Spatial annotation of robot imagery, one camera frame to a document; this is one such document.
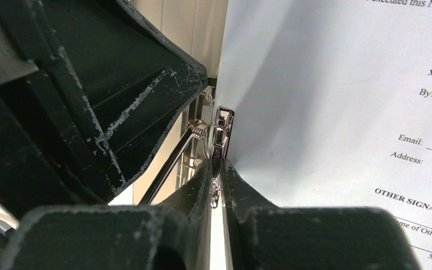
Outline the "metal folder clip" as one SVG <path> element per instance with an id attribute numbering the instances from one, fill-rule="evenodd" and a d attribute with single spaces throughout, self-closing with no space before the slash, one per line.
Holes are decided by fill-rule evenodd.
<path id="1" fill-rule="evenodd" d="M 140 205 L 148 205 L 155 199 L 189 144 L 192 141 L 201 141 L 203 156 L 211 160 L 213 170 L 210 206 L 213 209 L 217 208 L 221 195 L 221 181 L 219 180 L 221 160 L 227 157 L 235 113 L 233 110 L 221 106 L 215 110 L 215 98 L 215 87 L 204 92 L 204 100 L 209 107 L 210 122 L 196 119 L 188 124 L 174 150 L 139 201 Z"/>

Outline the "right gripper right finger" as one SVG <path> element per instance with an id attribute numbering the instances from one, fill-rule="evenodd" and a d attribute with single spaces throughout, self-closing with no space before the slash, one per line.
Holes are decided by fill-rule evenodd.
<path id="1" fill-rule="evenodd" d="M 281 208 L 220 163 L 228 269 L 419 269 L 380 208 Z"/>

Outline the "brown cardboard folder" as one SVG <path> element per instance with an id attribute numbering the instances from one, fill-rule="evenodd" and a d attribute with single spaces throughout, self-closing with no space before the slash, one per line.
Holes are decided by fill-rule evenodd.
<path id="1" fill-rule="evenodd" d="M 227 1 L 132 1 L 132 5 L 173 43 L 202 63 L 208 72 L 209 90 L 215 87 L 221 58 Z M 172 126 L 153 161 L 133 186 L 137 205 L 175 148 L 190 121 L 208 122 L 204 93 L 186 107 Z"/>

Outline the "printed paper sheet stack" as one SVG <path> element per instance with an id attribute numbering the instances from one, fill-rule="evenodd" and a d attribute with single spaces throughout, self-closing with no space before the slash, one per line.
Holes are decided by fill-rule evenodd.
<path id="1" fill-rule="evenodd" d="M 266 198 L 385 209 L 432 269 L 432 1 L 229 1 L 216 103 Z"/>

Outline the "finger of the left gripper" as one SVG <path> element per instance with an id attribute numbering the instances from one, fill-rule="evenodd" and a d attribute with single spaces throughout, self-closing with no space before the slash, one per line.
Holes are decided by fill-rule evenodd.
<path id="1" fill-rule="evenodd" d="M 0 1 L 0 204 L 110 202 L 207 84 L 128 1 Z"/>

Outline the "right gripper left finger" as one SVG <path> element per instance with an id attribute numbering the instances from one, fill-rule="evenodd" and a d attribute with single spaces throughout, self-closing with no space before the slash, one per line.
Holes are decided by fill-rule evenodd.
<path id="1" fill-rule="evenodd" d="M 208 269 L 210 160 L 156 205 L 36 208 L 22 219 L 0 269 Z"/>

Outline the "white paper sheet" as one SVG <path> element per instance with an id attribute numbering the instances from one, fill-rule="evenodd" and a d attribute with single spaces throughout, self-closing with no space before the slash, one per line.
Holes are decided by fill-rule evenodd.
<path id="1" fill-rule="evenodd" d="M 112 199 L 108 205 L 132 205 L 133 204 L 133 186 L 128 186 L 118 196 Z"/>

